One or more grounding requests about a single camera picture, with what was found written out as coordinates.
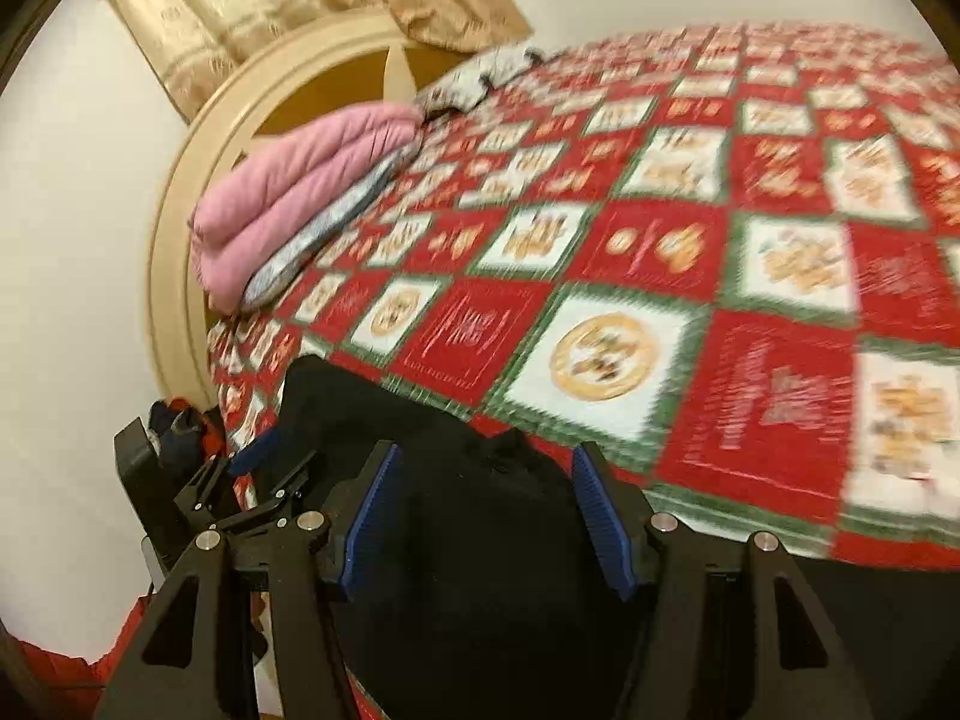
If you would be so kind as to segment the grey patterned folded quilt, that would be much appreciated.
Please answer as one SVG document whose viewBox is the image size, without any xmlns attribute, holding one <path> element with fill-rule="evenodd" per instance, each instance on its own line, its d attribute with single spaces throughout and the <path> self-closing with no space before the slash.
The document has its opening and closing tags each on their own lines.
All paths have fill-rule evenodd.
<svg viewBox="0 0 960 720">
<path fill-rule="evenodd" d="M 422 146 L 423 137 L 416 135 L 410 143 L 386 154 L 342 195 L 319 210 L 252 275 L 242 293 L 238 312 L 249 314 L 278 298 L 290 286 L 299 270 L 325 244 L 364 213 L 395 176 L 416 160 Z"/>
</svg>

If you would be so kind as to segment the grey patterned pillow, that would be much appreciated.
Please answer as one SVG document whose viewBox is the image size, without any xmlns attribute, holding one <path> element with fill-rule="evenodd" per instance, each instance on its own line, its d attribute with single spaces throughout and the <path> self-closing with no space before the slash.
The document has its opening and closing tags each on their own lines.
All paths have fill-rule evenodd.
<svg viewBox="0 0 960 720">
<path fill-rule="evenodd" d="M 490 93 L 531 68 L 546 64 L 555 55 L 556 50 L 532 41 L 485 50 L 420 89 L 415 96 L 415 105 L 427 119 L 448 114 L 451 110 L 470 112 Z"/>
</svg>

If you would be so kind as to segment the pink folded blanket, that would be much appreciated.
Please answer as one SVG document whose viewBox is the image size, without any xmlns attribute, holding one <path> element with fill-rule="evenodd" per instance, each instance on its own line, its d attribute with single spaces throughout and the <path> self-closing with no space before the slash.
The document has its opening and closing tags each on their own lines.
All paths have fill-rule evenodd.
<svg viewBox="0 0 960 720">
<path fill-rule="evenodd" d="M 252 275 L 421 124 L 411 104 L 353 104 L 275 138 L 208 187 L 189 227 L 192 265 L 213 307 L 236 312 Z"/>
</svg>

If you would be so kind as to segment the black pants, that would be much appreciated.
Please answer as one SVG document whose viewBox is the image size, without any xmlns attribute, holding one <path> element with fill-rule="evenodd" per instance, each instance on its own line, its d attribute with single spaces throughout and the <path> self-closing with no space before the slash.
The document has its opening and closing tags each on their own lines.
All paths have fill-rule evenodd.
<svg viewBox="0 0 960 720">
<path fill-rule="evenodd" d="M 571 470 L 516 429 L 480 433 L 317 356 L 286 372 L 275 429 L 278 457 L 256 483 L 316 454 L 313 509 L 381 440 L 402 450 L 373 564 L 355 598 L 332 601 L 348 668 L 387 715 L 620 718 L 641 618 L 605 580 Z M 957 715 L 955 572 L 789 554 L 850 654 L 867 718 Z"/>
</svg>

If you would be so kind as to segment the colourful clothes pile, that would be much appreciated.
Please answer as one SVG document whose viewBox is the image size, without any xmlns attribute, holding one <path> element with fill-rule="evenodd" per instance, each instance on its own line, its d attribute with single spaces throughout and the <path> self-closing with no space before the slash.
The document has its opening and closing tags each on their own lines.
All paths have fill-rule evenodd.
<svg viewBox="0 0 960 720">
<path fill-rule="evenodd" d="M 160 465 L 195 468 L 224 454 L 226 436 L 217 408 L 202 411 L 185 398 L 158 400 L 148 413 L 148 437 Z"/>
</svg>

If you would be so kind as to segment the red patchwork bear bedspread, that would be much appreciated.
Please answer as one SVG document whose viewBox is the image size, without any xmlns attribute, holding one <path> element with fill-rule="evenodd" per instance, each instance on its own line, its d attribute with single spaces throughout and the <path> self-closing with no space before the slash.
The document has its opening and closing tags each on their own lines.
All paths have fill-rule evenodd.
<svg viewBox="0 0 960 720">
<path fill-rule="evenodd" d="M 958 73 L 866 28 L 568 50 L 428 127 L 270 305 L 208 339 L 226 435 L 316 355 L 704 532 L 958 562 Z"/>
</svg>

